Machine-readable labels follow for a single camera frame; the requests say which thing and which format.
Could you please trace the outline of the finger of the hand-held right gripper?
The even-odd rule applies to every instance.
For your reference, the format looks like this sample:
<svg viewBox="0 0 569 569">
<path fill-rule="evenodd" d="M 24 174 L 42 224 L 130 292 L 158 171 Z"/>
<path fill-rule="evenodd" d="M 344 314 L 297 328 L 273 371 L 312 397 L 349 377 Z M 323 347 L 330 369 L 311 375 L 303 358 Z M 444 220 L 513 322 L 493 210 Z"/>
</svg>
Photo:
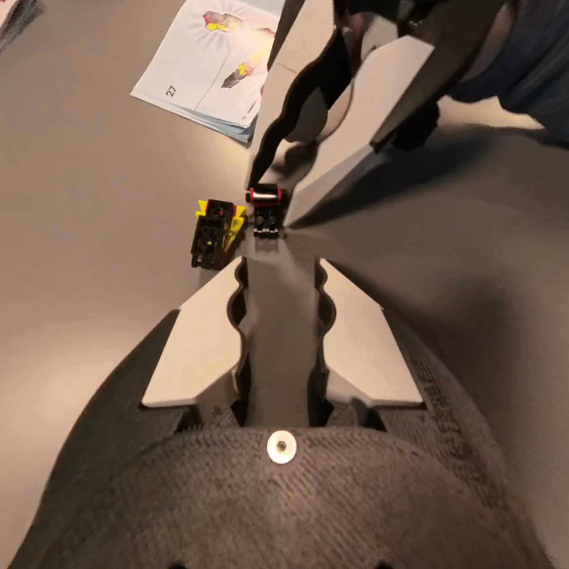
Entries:
<svg viewBox="0 0 569 569">
<path fill-rule="evenodd" d="M 256 187 L 278 146 L 319 89 L 328 110 L 340 95 L 340 29 L 334 1 L 304 1 L 268 70 L 250 146 L 245 190 Z"/>
<path fill-rule="evenodd" d="M 327 198 L 349 189 L 381 161 L 372 139 L 433 50 L 433 45 L 406 35 L 366 56 L 328 113 L 312 166 L 293 190 L 285 227 L 300 222 Z"/>
</svg>

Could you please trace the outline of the open instruction booklet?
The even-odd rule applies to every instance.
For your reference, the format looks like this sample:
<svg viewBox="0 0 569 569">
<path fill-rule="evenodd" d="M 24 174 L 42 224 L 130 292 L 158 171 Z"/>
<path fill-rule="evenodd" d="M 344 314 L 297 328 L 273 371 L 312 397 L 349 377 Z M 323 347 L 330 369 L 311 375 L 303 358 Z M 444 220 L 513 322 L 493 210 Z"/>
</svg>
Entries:
<svg viewBox="0 0 569 569">
<path fill-rule="evenodd" d="M 284 1 L 185 1 L 131 96 L 247 145 Z"/>
</svg>

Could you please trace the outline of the black brick assembly red pins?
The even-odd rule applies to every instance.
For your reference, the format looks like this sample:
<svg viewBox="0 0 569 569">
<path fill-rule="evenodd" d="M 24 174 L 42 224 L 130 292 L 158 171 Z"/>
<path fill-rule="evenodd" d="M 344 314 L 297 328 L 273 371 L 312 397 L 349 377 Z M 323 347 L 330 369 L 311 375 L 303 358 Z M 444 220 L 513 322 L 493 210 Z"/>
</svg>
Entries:
<svg viewBox="0 0 569 569">
<path fill-rule="evenodd" d="M 286 202 L 281 187 L 275 183 L 260 183 L 251 186 L 245 197 L 253 208 L 254 238 L 279 238 L 283 223 L 283 205 Z"/>
</svg>

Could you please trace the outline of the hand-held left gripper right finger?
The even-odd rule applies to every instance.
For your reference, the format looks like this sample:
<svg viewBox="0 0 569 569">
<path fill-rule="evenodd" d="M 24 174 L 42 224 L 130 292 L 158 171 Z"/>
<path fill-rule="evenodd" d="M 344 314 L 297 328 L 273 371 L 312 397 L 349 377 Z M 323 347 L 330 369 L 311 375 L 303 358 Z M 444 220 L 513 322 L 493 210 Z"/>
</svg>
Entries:
<svg viewBox="0 0 569 569">
<path fill-rule="evenodd" d="M 315 261 L 317 356 L 314 427 L 340 407 L 354 422 L 382 427 L 379 409 L 422 409 L 423 396 L 381 305 L 330 261 Z"/>
</svg>

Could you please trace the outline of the red yellow black brick assembly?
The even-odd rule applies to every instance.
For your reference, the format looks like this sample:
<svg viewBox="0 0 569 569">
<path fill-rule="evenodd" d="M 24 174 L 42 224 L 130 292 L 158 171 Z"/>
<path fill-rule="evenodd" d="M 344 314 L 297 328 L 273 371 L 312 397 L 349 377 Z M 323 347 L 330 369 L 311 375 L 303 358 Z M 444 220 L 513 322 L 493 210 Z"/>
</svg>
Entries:
<svg viewBox="0 0 569 569">
<path fill-rule="evenodd" d="M 191 246 L 191 267 L 219 271 L 246 221 L 246 208 L 222 200 L 199 200 Z"/>
</svg>

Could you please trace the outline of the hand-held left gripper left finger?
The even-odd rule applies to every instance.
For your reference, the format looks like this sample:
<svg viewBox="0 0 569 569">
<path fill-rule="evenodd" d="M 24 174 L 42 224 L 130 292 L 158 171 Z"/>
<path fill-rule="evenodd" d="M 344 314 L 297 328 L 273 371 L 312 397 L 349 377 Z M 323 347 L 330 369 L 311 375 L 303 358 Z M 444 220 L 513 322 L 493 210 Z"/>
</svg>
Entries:
<svg viewBox="0 0 569 569">
<path fill-rule="evenodd" d="M 152 408 L 230 409 L 244 426 L 248 408 L 248 266 L 238 256 L 204 284 L 177 316 L 141 399 Z"/>
</svg>

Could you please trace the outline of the closed instruction booklet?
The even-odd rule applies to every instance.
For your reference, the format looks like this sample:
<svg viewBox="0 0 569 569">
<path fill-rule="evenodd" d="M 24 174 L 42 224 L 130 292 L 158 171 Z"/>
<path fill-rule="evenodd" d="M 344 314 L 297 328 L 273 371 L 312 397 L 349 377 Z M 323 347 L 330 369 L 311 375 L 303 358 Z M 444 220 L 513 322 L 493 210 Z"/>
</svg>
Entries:
<svg viewBox="0 0 569 569">
<path fill-rule="evenodd" d="M 40 13 L 38 1 L 1 1 L 1 51 Z"/>
</svg>

